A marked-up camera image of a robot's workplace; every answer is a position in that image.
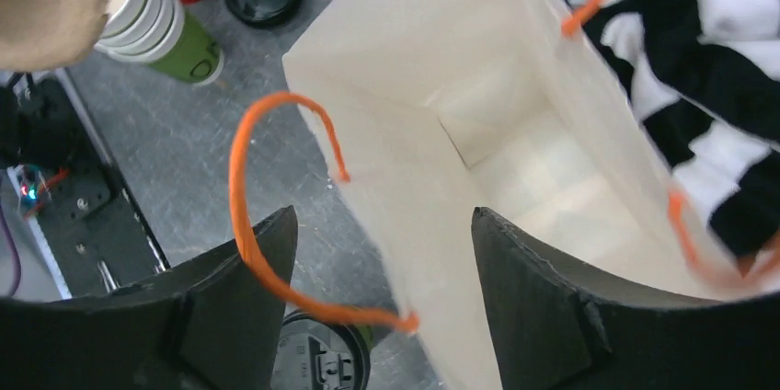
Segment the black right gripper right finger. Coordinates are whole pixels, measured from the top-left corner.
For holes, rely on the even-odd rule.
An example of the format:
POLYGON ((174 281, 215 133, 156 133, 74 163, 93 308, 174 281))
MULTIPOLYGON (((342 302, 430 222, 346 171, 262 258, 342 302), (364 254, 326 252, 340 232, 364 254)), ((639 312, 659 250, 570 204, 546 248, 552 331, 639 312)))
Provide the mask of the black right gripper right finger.
POLYGON ((486 207, 471 235, 507 389, 775 389, 779 296, 720 303, 615 276, 486 207))

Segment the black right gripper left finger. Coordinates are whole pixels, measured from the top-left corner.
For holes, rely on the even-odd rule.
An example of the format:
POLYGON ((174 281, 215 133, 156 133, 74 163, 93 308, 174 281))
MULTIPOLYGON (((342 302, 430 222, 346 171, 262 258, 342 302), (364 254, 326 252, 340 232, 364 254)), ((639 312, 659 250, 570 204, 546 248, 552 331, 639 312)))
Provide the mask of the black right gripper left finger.
POLYGON ((284 303, 215 247, 103 296, 1 302, 5 389, 266 389, 284 303))

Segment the black plastic cup lid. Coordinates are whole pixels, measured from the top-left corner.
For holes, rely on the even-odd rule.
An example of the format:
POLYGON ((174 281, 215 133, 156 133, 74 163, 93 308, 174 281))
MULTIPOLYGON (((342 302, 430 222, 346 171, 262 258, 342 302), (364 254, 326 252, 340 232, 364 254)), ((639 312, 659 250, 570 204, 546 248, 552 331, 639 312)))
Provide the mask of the black plastic cup lid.
POLYGON ((357 325, 329 324, 303 310, 284 317, 271 390, 365 390, 371 372, 357 325))

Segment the green paper coffee cup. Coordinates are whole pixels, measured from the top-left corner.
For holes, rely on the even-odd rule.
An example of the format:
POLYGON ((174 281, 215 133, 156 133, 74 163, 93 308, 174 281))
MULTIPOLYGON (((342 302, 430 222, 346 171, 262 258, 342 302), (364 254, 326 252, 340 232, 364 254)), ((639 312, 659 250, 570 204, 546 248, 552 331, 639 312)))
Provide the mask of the green paper coffee cup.
POLYGON ((365 344, 366 351, 370 352, 375 346, 372 328, 370 326, 357 325, 356 329, 360 334, 363 343, 365 344))

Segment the brown paper takeout bag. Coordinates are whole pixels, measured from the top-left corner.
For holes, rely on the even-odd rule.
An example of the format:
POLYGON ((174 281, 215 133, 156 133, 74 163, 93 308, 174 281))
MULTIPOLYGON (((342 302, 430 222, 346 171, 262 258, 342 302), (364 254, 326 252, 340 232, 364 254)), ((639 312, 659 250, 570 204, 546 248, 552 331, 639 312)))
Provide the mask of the brown paper takeout bag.
POLYGON ((452 389, 507 389, 471 235, 486 207, 623 279, 720 303, 777 293, 779 235, 737 260, 705 226, 583 30, 603 0, 333 0, 283 57, 288 90, 254 103, 230 157, 239 252, 327 322, 419 337, 452 389), (292 290, 247 212, 254 124, 292 103, 379 249, 395 311, 292 290))

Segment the brown pulp cup carrier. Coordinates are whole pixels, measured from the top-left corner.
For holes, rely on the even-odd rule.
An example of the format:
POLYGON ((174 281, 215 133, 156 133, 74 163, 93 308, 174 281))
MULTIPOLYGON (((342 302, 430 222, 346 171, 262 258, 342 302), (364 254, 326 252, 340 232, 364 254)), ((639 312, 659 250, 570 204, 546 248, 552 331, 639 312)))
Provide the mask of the brown pulp cup carrier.
POLYGON ((79 62, 108 21, 109 0, 1 0, 1 68, 35 72, 79 62))

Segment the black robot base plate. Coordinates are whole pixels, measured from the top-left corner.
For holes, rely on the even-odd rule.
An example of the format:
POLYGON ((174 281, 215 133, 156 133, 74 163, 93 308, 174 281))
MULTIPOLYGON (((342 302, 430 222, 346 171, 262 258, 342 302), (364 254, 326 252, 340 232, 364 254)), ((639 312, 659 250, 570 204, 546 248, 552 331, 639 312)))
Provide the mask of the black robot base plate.
POLYGON ((59 298, 104 295, 170 265, 65 68, 1 73, 52 168, 6 173, 59 298))

